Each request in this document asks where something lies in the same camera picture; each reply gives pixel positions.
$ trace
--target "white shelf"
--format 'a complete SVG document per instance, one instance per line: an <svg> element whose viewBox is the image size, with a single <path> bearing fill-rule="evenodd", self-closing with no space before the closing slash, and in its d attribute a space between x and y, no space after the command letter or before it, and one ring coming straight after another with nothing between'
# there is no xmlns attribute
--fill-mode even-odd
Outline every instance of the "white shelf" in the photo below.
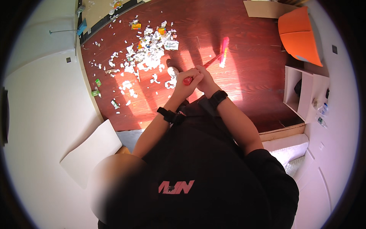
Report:
<svg viewBox="0 0 366 229"><path fill-rule="evenodd" d="M301 79L301 94L299 97L295 93L294 87ZM329 77L285 66L283 103L302 118L305 123L316 121L316 110L313 108L312 102L316 98L320 103L324 103L328 87Z"/></svg>

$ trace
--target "white sneaker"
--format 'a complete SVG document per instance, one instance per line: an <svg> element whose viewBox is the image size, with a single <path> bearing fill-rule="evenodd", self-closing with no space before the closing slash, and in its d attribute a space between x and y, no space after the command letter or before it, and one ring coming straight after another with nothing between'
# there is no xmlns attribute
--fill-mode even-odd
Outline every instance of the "white sneaker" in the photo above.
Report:
<svg viewBox="0 0 366 229"><path fill-rule="evenodd" d="M169 68L168 68L168 74L170 75L170 77L171 77L172 79L176 79L176 78L177 78L177 76L178 76L178 74L179 74L179 71L178 71L178 69L177 69L177 68L175 68L175 67L169 67Z"/></svg>

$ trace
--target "hand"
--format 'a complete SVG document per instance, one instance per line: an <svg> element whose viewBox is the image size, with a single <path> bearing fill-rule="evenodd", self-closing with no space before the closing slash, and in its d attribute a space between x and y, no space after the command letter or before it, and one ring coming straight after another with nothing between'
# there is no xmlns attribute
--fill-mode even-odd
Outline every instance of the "hand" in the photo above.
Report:
<svg viewBox="0 0 366 229"><path fill-rule="evenodd" d="M211 98L216 91L221 90L205 67L197 65L195 69L203 74L203 79L197 85L197 89L204 92L207 98Z"/></svg>
<svg viewBox="0 0 366 229"><path fill-rule="evenodd" d="M185 78L192 77L190 85L184 85L183 80ZM188 98L196 89L197 84L203 79L203 74L201 74L197 69L190 69L178 74L177 85L173 92L172 97L180 101L181 103Z"/></svg>

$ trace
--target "wooden floor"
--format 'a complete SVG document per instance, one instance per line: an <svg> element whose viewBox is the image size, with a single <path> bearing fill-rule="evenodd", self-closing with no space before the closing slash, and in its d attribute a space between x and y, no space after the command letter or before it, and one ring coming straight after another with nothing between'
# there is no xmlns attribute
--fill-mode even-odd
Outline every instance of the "wooden floor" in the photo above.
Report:
<svg viewBox="0 0 366 229"><path fill-rule="evenodd" d="M123 53L119 53L113 62L116 64L114 68L123 71L120 63L126 59L126 47L138 43L137 30L131 30L128 26L128 22L136 15L142 24L141 32L146 25L156 28L165 20L168 22L167 30L170 30L170 24L174 22L172 28L177 30L179 50L165 51L161 59L165 70L162 73L158 68L141 71L139 83L133 74L124 73L121 77L117 73L112 78L110 74L104 73L103 68L91 67L89 61L111 69L108 64L110 56L122 50ZM131 9L110 24L113 28L108 24L85 43L84 48L88 50L82 48L82 56L91 88L96 86L97 78L102 83L99 87L102 97L96 96L95 99L103 118L110 119L116 131L146 128L156 116L158 107L163 106L173 93L173 89L164 87L164 82L170 80L166 71L167 58L172 59L181 71L203 65L211 59L209 55L214 57L219 53L220 43L225 36L230 38L226 67L220 68L217 61L208 71L231 100L254 122L258 131L280 129L302 122L282 102L285 64L289 55L280 51L277 23L268 18L249 18L242 1L152 0ZM93 45L95 41L101 46ZM154 73L161 84L150 83ZM137 98L131 97L128 90L125 95L121 94L118 87L125 80L134 83L132 88L138 94ZM188 100L192 102L201 95L196 90ZM120 104L117 110L111 104L114 98Z"/></svg>

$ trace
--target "orange seat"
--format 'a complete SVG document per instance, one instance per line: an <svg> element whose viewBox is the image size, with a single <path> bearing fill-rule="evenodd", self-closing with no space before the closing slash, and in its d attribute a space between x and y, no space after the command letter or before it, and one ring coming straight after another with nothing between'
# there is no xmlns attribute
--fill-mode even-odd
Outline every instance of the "orange seat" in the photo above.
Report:
<svg viewBox="0 0 366 229"><path fill-rule="evenodd" d="M320 36L308 15L307 7L295 9L279 17L278 32L286 51L294 58L323 66Z"/></svg>

